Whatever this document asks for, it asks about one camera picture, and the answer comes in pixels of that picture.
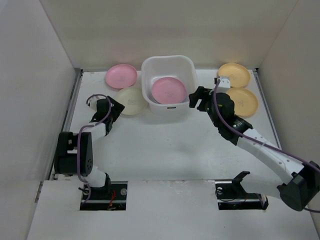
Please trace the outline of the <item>cream plate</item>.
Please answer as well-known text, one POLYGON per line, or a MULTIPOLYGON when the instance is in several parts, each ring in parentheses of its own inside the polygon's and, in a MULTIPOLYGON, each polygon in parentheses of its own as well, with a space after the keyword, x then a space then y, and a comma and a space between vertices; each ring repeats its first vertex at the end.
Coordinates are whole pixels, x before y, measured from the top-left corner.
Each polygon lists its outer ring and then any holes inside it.
POLYGON ((148 105, 140 87, 123 88, 115 95, 114 99, 124 106, 121 114, 126 116, 137 115, 143 112, 148 105))

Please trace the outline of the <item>yellow plate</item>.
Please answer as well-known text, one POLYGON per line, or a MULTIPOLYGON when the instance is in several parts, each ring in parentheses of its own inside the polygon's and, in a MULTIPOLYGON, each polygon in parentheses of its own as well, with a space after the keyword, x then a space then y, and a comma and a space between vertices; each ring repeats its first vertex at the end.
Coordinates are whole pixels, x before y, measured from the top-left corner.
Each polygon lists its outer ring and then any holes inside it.
POLYGON ((251 80, 249 71, 237 63, 223 64, 218 70, 218 75, 228 77, 232 88, 244 88, 251 80))
POLYGON ((256 113, 259 102, 251 91, 242 87, 233 87, 227 91, 227 94, 234 102, 234 112, 236 115, 250 117, 256 113))

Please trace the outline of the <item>pink plate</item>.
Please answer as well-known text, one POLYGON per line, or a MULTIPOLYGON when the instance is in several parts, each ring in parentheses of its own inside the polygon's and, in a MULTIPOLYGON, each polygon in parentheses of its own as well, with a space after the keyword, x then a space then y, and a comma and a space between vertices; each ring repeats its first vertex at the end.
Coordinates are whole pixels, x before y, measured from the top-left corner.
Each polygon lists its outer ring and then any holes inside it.
POLYGON ((117 64, 105 74, 105 83, 114 89, 124 89, 134 85, 138 78, 137 70, 129 64, 117 64))
POLYGON ((151 94, 159 104, 179 104, 187 97, 185 85, 177 78, 162 77, 154 82, 151 94))

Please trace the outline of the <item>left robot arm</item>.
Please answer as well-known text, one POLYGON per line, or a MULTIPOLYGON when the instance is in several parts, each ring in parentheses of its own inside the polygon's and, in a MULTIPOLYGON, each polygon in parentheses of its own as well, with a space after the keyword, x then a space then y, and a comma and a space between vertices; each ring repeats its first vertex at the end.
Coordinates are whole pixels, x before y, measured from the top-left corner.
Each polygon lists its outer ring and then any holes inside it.
POLYGON ((58 135, 54 154, 54 171, 78 179, 102 198, 112 194, 113 186, 107 173, 94 165, 93 143, 106 137, 125 106, 110 96, 93 94, 85 104, 94 110, 89 123, 76 132, 63 131, 58 135))

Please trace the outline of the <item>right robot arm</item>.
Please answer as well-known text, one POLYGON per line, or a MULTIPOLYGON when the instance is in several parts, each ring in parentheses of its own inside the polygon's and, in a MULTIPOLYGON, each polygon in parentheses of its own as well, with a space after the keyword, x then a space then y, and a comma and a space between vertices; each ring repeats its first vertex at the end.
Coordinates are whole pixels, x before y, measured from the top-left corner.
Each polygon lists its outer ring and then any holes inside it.
POLYGON ((217 88, 199 86, 188 98, 189 107, 206 112, 225 140, 255 156, 278 176, 267 182, 262 179, 246 182, 243 178, 248 172, 242 172, 231 186, 236 197, 242 198, 248 193, 270 194, 295 211, 307 209, 320 191, 318 164, 271 145, 250 123, 235 114, 235 103, 217 88))

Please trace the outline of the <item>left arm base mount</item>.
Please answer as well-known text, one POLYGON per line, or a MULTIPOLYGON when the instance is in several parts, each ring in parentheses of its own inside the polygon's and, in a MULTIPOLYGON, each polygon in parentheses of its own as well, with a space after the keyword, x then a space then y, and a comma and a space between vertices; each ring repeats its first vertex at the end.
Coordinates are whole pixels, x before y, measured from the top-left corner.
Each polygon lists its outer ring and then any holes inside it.
POLYGON ((127 181, 111 181, 106 174, 103 187, 89 187, 85 184, 78 188, 82 191, 80 211, 125 211, 127 206, 127 181))

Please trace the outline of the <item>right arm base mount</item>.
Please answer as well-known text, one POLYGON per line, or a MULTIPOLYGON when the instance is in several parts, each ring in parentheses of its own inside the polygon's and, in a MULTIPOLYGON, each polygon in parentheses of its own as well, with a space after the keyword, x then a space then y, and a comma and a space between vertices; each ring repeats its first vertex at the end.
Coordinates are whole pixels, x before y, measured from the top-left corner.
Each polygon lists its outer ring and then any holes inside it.
POLYGON ((262 210, 269 206, 268 198, 259 193, 246 192, 241 185, 249 171, 242 171, 232 179, 215 180, 215 196, 220 211, 262 210))

